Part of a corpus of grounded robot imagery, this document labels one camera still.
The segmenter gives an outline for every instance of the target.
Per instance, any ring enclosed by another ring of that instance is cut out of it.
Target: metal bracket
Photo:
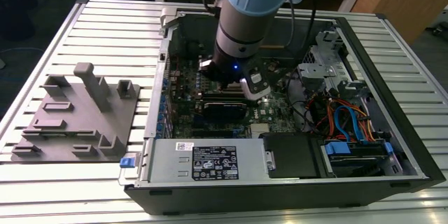
[[[264,157],[266,157],[266,166],[268,170],[275,170],[274,152],[266,151]]]
[[[351,98],[366,90],[367,84],[364,81],[342,81],[338,85],[338,90],[342,98]]]
[[[326,66],[318,63],[299,64],[300,75],[307,78],[322,79],[324,77],[336,76],[332,66]]]
[[[166,7],[162,9],[162,14],[160,14],[160,24],[162,28],[167,29],[176,23],[176,18],[178,18],[178,8],[176,7]]]

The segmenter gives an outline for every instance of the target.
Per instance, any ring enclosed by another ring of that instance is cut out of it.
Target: gray vertical post
[[[50,75],[42,86],[55,101],[67,100],[63,87],[70,87],[70,82],[64,76]]]
[[[103,152],[106,156],[116,156],[120,153],[126,152],[126,146],[120,142],[118,136],[112,138],[112,141],[107,139],[106,135],[102,135],[100,142],[99,142],[99,150]]]
[[[98,80],[99,80],[100,88],[103,89],[106,96],[108,96],[110,95],[110,85],[107,84],[104,77],[103,76],[98,77]]]
[[[135,99],[136,93],[131,80],[119,80],[118,92],[120,99]]]
[[[79,62],[76,64],[74,74],[83,80],[86,90],[91,98],[94,99],[100,111],[108,111],[111,109],[111,105],[107,100],[107,94],[104,93],[94,74],[94,64],[87,62]]]

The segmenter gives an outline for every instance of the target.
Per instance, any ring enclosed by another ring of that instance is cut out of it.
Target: green circuit board
[[[220,90],[218,82],[208,81],[198,73],[198,61],[179,60],[171,66],[174,138],[248,138],[252,124],[268,124],[270,132],[295,132],[295,121],[288,110],[286,94],[272,92],[259,101],[232,99],[223,103],[246,103],[247,112],[243,119],[230,122],[214,122],[204,119],[203,107],[210,101],[203,96],[238,92],[239,84]]]

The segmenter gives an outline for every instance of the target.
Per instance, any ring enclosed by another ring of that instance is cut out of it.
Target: power supply label
[[[238,179],[238,171],[236,146],[194,147],[194,180]]]

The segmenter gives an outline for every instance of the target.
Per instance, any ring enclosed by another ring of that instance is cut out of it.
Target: cable connector
[[[343,128],[340,127],[340,124],[339,124],[339,112],[342,111],[342,109],[347,109],[351,113],[351,116],[352,116],[352,123],[354,123],[354,130],[355,130],[355,135],[356,135],[356,138],[359,141],[363,141],[364,140],[364,136],[363,136],[363,133],[358,127],[358,121],[356,121],[356,115],[355,115],[355,111],[352,110],[351,107],[348,106],[340,106],[338,107],[338,109],[335,110],[335,125],[336,125],[336,128],[338,130],[344,134],[346,136],[346,139],[347,141],[350,141],[351,139],[351,136],[348,135],[348,133],[343,130]]]
[[[327,155],[352,153],[347,142],[331,142],[326,144],[326,152]]]
[[[371,120],[371,116],[360,116],[358,118],[359,121],[367,121],[367,120]]]

